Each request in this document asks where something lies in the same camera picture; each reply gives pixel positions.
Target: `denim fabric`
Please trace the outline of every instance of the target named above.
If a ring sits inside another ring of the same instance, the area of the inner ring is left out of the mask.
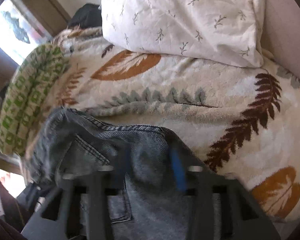
[[[40,132],[29,168],[35,182],[58,184],[65,174],[74,177],[112,165],[118,174],[127,174],[121,199],[109,199],[115,239],[181,240],[186,238],[193,199],[176,189],[172,148],[191,155],[166,128],[114,126],[57,108]]]

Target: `green patterned pillow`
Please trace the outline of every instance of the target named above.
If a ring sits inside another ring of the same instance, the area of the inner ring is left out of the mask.
[[[61,49],[44,44],[32,51],[15,72],[0,114],[0,150],[23,155],[29,129],[50,88],[66,70]]]

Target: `cream fleece blanket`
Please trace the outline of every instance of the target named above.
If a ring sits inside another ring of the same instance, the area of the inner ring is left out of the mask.
[[[235,173],[269,216],[300,218],[300,81],[292,73],[267,58],[255,69],[130,52],[98,28],[65,30],[55,43],[71,67],[43,103],[28,156],[61,105],[112,124],[164,126],[212,170]]]

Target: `bed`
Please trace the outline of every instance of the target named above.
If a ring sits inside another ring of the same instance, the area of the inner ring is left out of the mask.
[[[16,100],[23,110],[16,120],[0,118],[10,141],[18,140],[2,139],[0,148],[31,158],[58,106],[112,124],[164,126],[213,171],[234,173],[286,239],[300,222],[300,9],[293,0],[267,0],[261,44],[263,66],[238,68],[131,52],[104,39],[101,28],[64,30],[15,73],[12,84],[28,87],[21,96],[11,88],[4,111]]]

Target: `white pillow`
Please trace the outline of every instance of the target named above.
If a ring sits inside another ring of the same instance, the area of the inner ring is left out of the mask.
[[[104,38],[128,50],[263,64],[265,0],[101,0]]]

